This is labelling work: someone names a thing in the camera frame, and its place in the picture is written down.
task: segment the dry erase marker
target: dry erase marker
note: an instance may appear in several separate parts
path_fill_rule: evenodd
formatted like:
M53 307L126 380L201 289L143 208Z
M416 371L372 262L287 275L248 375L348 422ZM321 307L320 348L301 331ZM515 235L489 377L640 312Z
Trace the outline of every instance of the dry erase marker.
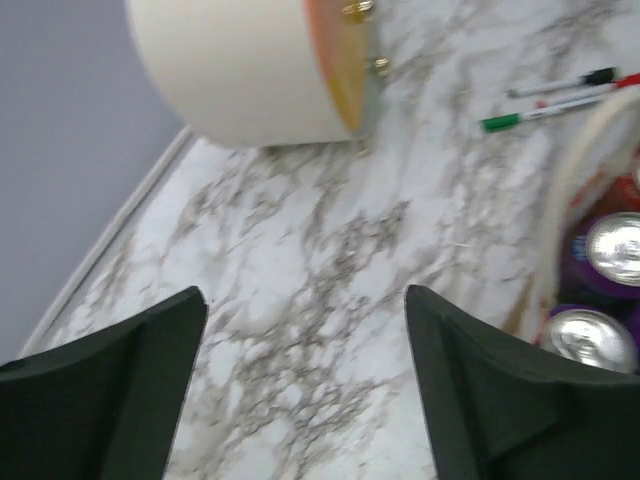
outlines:
M544 108L550 105L558 105L560 103L573 102L574 100L580 100L582 98L589 98L595 95L601 95L603 93L613 92L621 88L632 87L634 85L640 85L640 73L635 73L624 77L617 82L607 83L605 85L598 85L597 87L587 88L580 92L572 93L570 95L563 95L562 97L552 98L551 100L541 100L536 102L537 108Z
M554 92L556 90L579 87L581 85L603 85L605 83L611 83L615 79L616 69L609 67L568 80L557 80L555 82L541 83L530 87L512 88L507 92L507 95L512 98L527 97L537 93Z
M503 115L501 117L485 118L481 123L485 132L497 132L498 130L513 128L522 122L553 117L555 115L566 113L575 108L593 105L595 103L601 102L605 98L606 95L596 95L589 98L583 98L581 100L575 100L573 102L551 105L544 108L536 108L535 110L529 110L528 112L512 113L511 115Z

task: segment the marble countertop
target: marble countertop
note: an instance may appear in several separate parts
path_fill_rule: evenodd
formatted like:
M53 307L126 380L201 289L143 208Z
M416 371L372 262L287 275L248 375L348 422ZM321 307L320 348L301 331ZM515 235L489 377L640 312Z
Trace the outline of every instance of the marble countertop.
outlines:
M395 70L374 152L199 140L52 345L189 286L209 322L166 478L435 476L403 313L411 283L500 325L585 114L483 135L508 88L620 65L632 0L380 0Z

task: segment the green marker cap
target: green marker cap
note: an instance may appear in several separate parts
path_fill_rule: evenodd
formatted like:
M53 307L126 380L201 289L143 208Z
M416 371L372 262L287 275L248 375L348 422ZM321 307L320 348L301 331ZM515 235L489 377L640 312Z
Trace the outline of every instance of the green marker cap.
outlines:
M484 128L485 132L497 132L498 130L515 127L520 123L520 115L512 113L502 117L485 118L480 123L482 123L482 128Z

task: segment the green marker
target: green marker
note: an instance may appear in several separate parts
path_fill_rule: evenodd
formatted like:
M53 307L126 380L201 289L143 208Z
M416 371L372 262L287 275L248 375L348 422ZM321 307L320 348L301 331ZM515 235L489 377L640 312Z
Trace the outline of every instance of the green marker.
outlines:
M578 107L584 107L586 105L593 105L594 103L601 102L606 98L606 95L594 95L592 97L581 98L572 102L558 103L557 105L550 105L544 108L536 108L535 110L529 110L528 112L512 113L511 115L503 115L501 117L485 118L482 120L482 128L485 132L497 132L499 130L507 130L513 128L519 123L529 122L531 120L538 120L540 118L553 117L554 115L561 115L570 110Z

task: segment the gray wall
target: gray wall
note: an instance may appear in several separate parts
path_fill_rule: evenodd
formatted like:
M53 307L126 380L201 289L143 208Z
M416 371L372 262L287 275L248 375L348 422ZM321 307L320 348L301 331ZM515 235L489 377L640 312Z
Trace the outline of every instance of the gray wall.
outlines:
M0 2L0 362L181 127L123 2Z

